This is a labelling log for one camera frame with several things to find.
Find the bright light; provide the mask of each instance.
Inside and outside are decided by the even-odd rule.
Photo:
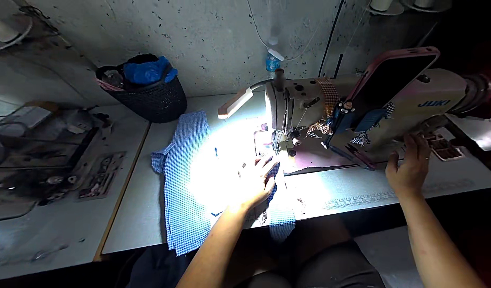
[[[223,211],[239,188],[238,169],[255,156],[253,135],[263,123],[262,118],[227,121],[223,128],[210,132],[208,140],[192,157],[189,193],[206,207],[212,225],[218,217],[211,213]]]

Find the ruler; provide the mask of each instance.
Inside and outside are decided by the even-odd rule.
[[[345,207],[362,206],[364,204],[380,202],[391,198],[396,198],[395,193],[392,191],[362,194],[326,201],[325,206],[322,208],[325,210],[336,210]]]
[[[474,187],[474,181],[470,179],[458,179],[455,181],[443,181],[439,183],[433,183],[430,185],[423,186],[423,195],[426,197],[436,196],[440,192],[450,191],[457,188],[467,189]],[[361,194],[348,196],[343,198],[335,198],[328,200],[324,203],[322,209],[325,210],[336,210],[341,208],[350,208],[355,206],[364,206],[370,203],[376,202],[386,202],[385,205],[391,204],[390,199],[396,199],[396,195],[393,191],[387,192],[376,192],[370,194]]]

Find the hand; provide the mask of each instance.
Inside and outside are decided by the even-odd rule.
[[[420,196],[421,187],[428,173],[430,147],[428,142],[419,135],[404,135],[407,150],[403,164],[398,167],[398,153],[389,156],[386,177],[394,189],[398,199]]]
[[[243,163],[242,169],[238,172],[240,178],[235,199],[229,207],[248,211],[266,200],[275,185],[274,177],[268,176],[268,173],[278,163],[275,157],[254,158]]]

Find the dark clothing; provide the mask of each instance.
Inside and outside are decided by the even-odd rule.
[[[377,270],[368,262],[354,241],[333,245],[303,265],[296,288],[385,288]],[[237,288],[289,288],[285,278],[272,272],[251,277]]]

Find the left hand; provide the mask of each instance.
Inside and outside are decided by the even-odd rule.
[[[279,163],[276,157],[253,158],[242,164],[235,197],[229,207],[234,209],[252,209],[268,198],[274,189],[273,176],[268,176],[272,168]]]

